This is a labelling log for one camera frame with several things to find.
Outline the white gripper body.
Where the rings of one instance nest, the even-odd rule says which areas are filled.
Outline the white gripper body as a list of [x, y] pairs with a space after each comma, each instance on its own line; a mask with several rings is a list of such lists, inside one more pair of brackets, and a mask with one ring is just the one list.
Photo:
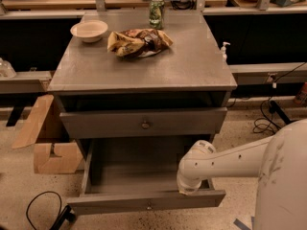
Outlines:
[[188, 196], [194, 194], [200, 188], [200, 186], [200, 180], [190, 180], [181, 174], [177, 176], [178, 191], [183, 195]]

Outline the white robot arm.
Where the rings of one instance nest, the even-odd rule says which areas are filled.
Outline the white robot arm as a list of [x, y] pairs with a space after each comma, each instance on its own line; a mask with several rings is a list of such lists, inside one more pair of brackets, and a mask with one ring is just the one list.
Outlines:
[[254, 230], [307, 230], [307, 120], [220, 152], [199, 140], [179, 162], [177, 186], [191, 195], [207, 178], [240, 176], [258, 178]]

